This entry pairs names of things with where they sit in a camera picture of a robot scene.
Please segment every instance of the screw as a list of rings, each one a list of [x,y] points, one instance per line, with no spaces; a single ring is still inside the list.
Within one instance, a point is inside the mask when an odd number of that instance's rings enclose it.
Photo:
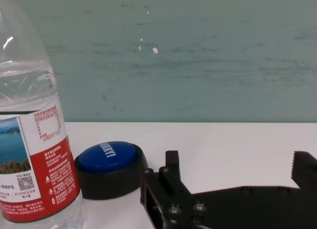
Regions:
[[[202,218],[199,216],[193,216],[192,217],[193,224],[201,224],[203,222]]]
[[[168,213],[170,214],[181,214],[182,213],[182,210],[181,208],[179,207],[179,204],[175,205],[175,204],[172,204],[172,206],[168,209]]]
[[[151,168],[146,168],[146,169],[143,170],[143,173],[146,173],[146,174],[153,173],[153,169],[151,169]]]
[[[167,173],[167,172],[169,172],[169,168],[167,168],[167,167],[162,167],[162,168],[160,168],[160,170],[161,170],[161,172],[164,172],[164,173]]]
[[[194,210],[197,211],[197,212],[204,212],[204,211],[207,210],[207,207],[205,206],[205,204],[197,202],[194,205]]]

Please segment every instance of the lake photo on label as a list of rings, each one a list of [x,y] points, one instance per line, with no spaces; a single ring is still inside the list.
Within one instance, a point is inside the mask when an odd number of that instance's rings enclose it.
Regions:
[[[0,174],[30,169],[17,119],[13,117],[0,120]]]

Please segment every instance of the plastic water bottle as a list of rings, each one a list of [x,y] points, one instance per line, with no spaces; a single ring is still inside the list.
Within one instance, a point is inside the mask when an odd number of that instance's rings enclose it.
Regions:
[[[0,0],[0,228],[82,229],[82,197],[45,48]]]

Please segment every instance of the qr code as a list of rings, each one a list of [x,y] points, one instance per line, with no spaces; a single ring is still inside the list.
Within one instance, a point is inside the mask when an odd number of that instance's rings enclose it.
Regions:
[[[18,183],[19,183],[20,190],[27,190],[27,189],[34,188],[32,176],[18,178]]]

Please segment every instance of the nutrition facts table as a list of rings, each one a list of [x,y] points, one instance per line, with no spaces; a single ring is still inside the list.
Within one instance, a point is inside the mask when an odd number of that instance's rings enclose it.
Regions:
[[[60,133],[60,117],[56,106],[34,114],[36,127],[41,139],[47,141]]]

